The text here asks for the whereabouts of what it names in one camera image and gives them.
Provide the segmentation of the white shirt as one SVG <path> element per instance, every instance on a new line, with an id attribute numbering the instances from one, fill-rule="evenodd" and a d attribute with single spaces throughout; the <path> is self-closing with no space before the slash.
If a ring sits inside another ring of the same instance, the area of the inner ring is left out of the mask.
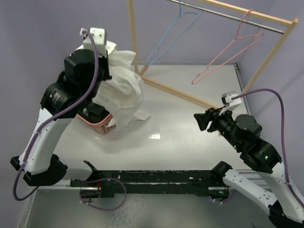
<path id="1" fill-rule="evenodd" d="M 115 132 L 131 121 L 145 121 L 151 115 L 141 109 L 143 81 L 131 70 L 136 53 L 119 51 L 116 44 L 107 41 L 108 62 L 112 80 L 102 81 L 93 103 L 103 106 L 113 117 L 108 126 L 115 125 Z"/>

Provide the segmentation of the dark pinstriped shirt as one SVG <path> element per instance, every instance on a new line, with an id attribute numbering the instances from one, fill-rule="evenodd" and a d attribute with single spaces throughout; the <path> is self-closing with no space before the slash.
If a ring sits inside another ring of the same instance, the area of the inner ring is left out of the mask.
<path id="1" fill-rule="evenodd" d="M 103 121 L 109 115 L 109 112 L 103 106 L 90 103 L 80 115 L 89 123 L 96 124 Z"/>

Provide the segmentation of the blue hanger hook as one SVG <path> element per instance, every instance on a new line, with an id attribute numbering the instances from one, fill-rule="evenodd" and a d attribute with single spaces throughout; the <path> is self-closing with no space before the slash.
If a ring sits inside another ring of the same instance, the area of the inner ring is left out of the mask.
<path id="1" fill-rule="evenodd" d="M 169 49 L 175 43 L 177 43 L 181 39 L 181 37 L 186 34 L 203 16 L 202 10 L 184 10 L 184 6 L 181 2 L 182 1 L 180 0 L 178 1 L 179 10 L 176 20 L 170 26 L 168 26 L 162 38 L 159 40 L 157 46 L 146 59 L 145 65 L 147 67 L 150 67 L 155 64 L 159 60 L 159 58 L 161 58 L 166 52 L 168 52 Z M 182 23 L 188 19 L 190 20 L 190 22 L 187 23 L 184 28 L 181 28 L 181 31 L 176 31 L 182 25 Z"/>

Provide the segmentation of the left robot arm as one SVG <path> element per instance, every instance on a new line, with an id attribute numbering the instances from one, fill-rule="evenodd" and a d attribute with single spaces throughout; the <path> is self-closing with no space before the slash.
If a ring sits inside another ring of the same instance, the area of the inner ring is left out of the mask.
<path id="1" fill-rule="evenodd" d="M 38 122 L 26 150 L 10 163 L 25 172 L 29 186 L 51 186 L 62 180 L 68 166 L 54 154 L 66 127 L 87 108 L 102 81 L 110 80 L 108 54 L 78 49 L 64 60 L 64 70 L 44 92 Z"/>

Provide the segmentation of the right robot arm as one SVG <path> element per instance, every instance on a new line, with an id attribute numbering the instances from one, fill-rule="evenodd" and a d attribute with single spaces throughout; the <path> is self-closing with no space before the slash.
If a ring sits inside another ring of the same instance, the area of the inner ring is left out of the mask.
<path id="1" fill-rule="evenodd" d="M 194 118 L 201 131 L 218 131 L 270 190 L 261 188 L 223 161 L 211 170 L 212 182 L 217 186 L 230 186 L 246 196 L 268 215 L 275 227 L 302 228 L 304 199 L 298 190 L 291 191 L 288 187 L 282 158 L 272 144 L 260 138 L 262 126 L 256 119 L 248 114 L 233 119 L 232 111 L 221 114 L 214 108 L 194 114 Z"/>

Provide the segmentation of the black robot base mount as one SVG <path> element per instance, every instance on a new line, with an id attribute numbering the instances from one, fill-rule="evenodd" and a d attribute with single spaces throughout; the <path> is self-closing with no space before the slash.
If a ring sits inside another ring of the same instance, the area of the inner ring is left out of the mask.
<path id="1" fill-rule="evenodd" d="M 112 177 L 119 179 L 128 194 L 190 194 L 199 197 L 227 198 L 229 187 L 214 177 L 210 171 L 93 171 L 87 181 Z M 111 181 L 101 182 L 102 187 L 111 187 L 115 194 L 123 194 L 123 188 Z M 85 184 L 71 180 L 71 187 L 80 187 L 85 198 L 99 196 L 97 183 Z"/>

